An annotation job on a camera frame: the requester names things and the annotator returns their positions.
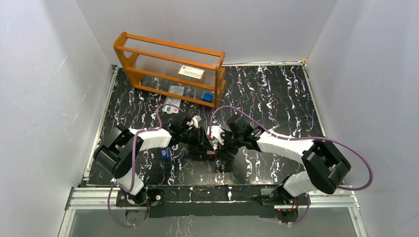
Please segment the blue stapler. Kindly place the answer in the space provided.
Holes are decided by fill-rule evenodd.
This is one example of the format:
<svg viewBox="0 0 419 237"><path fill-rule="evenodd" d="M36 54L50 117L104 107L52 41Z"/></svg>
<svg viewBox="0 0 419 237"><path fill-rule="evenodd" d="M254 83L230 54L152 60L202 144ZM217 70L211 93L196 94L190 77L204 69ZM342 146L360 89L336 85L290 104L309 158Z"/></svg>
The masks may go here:
<svg viewBox="0 0 419 237"><path fill-rule="evenodd" d="M168 160L168 159L170 159L169 148L161 148L160 149L160 153L161 153L161 159L162 160Z"/></svg>

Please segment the red white staple box sleeve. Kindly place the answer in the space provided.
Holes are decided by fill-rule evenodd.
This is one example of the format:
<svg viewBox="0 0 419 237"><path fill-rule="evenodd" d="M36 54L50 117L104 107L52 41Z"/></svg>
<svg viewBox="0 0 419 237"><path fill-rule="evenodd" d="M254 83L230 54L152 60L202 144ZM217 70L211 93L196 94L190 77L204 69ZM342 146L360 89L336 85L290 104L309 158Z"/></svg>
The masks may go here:
<svg viewBox="0 0 419 237"><path fill-rule="evenodd" d="M208 157L218 157L218 154L217 154L217 147L213 147L212 149L207 150L206 155L207 155Z"/></svg>

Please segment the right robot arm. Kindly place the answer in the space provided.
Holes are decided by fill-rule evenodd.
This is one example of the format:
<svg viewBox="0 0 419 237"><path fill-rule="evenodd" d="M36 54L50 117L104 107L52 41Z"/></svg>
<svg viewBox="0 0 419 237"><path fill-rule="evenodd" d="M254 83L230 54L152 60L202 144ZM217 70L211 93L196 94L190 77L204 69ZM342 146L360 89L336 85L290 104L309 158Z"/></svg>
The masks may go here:
<svg viewBox="0 0 419 237"><path fill-rule="evenodd" d="M208 136L217 142L221 158L234 158L245 147L261 153L280 155L303 165L304 170L288 175L276 190L263 198L292 204L299 195L321 191L333 194L351 169L351 165L333 142L325 139L295 140L270 132L262 126L252 127L241 115L227 121L228 129L211 125Z"/></svg>

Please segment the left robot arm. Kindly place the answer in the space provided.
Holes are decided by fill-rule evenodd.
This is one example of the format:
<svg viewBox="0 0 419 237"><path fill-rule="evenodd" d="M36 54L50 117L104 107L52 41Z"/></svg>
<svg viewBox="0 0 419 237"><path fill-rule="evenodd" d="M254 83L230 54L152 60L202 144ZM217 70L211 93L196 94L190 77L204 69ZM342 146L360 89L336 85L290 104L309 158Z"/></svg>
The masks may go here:
<svg viewBox="0 0 419 237"><path fill-rule="evenodd" d="M93 159L110 173L135 205L143 205L148 193L145 183L136 174L135 163L139 152L187 144L190 152L205 155L214 151L204 127L198 127L192 117L179 113L168 124L159 128L132 132L118 125L99 145Z"/></svg>

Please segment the small blue cube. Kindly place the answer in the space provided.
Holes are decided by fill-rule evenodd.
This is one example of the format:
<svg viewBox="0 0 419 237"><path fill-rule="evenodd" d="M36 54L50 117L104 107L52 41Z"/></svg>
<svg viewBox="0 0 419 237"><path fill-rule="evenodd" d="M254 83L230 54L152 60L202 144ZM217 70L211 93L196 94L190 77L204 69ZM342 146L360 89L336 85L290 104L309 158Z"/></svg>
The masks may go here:
<svg viewBox="0 0 419 237"><path fill-rule="evenodd" d="M205 93L202 97L202 101L211 103L213 100L213 95L209 92Z"/></svg>

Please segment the clear plastic label packet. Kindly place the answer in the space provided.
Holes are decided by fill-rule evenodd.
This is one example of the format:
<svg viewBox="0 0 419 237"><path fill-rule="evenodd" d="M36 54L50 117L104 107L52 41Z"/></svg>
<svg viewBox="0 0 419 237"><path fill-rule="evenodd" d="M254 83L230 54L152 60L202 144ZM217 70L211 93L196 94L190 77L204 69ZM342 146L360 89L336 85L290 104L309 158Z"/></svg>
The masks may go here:
<svg viewBox="0 0 419 237"><path fill-rule="evenodd" d="M169 87L168 92L172 93L172 94L183 96L184 87L183 86L171 85ZM179 113L180 103L181 103L181 99L177 99L177 98L174 98L174 97L168 97L167 96L166 100L165 100L165 104L168 104L168 105L165 105L163 107L163 112L165 112L167 114L177 114L177 113Z"/></svg>

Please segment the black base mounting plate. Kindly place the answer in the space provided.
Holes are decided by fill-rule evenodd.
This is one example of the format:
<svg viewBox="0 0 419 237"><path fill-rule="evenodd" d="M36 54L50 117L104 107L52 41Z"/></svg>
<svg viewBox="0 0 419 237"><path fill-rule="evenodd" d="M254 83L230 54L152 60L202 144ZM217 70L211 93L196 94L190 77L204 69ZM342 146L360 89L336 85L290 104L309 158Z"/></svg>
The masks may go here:
<svg viewBox="0 0 419 237"><path fill-rule="evenodd" d="M295 221L308 204L305 194L285 197L277 185L150 185L146 199L118 191L115 205L150 210L151 218L173 216L256 216Z"/></svg>

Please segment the white staple box on shelf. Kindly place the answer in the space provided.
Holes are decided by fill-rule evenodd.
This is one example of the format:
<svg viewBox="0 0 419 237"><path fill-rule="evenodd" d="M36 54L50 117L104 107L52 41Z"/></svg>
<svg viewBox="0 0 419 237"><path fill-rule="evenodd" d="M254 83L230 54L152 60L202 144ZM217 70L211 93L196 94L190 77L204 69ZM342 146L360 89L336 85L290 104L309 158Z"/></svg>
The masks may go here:
<svg viewBox="0 0 419 237"><path fill-rule="evenodd" d="M195 82L201 82L203 75L204 75L204 70L199 69L199 68L194 68L191 66L187 66L187 65L182 65L178 71L178 76L181 79L185 79L185 80L190 80L190 81L195 81Z"/></svg>

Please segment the orange wooden shelf rack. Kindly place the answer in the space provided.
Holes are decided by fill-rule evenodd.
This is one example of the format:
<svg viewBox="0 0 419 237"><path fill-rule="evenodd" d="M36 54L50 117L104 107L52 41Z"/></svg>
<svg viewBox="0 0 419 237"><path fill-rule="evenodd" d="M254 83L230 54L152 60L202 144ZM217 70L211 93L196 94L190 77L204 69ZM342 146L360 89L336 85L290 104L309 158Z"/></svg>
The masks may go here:
<svg viewBox="0 0 419 237"><path fill-rule="evenodd" d="M210 108L219 106L226 80L223 66L225 52L209 50L160 39L122 32L113 43L113 49L131 86L136 89L185 100ZM178 71L182 65L204 70L201 82L181 79ZM144 84L145 77L162 79L187 85L213 95L211 103L200 97L176 95L167 89Z"/></svg>

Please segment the aluminium frame rail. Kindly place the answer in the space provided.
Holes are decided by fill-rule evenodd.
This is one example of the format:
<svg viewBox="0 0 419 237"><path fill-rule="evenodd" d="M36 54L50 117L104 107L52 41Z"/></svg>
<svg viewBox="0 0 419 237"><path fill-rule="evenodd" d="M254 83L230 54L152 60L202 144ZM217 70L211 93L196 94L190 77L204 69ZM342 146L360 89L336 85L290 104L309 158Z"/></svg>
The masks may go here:
<svg viewBox="0 0 419 237"><path fill-rule="evenodd" d="M177 204L238 204L248 203L250 195L244 194L242 186L221 186L210 188L195 188L189 186L169 186L169 190L161 195L161 199L168 203ZM328 195L321 191L309 192L310 207L359 207L358 200L353 191L338 190L335 194ZM70 192L65 209L105 209L107 204L112 209L123 206L131 209L126 198L122 198L120 188L109 187L84 187L73 188Z"/></svg>

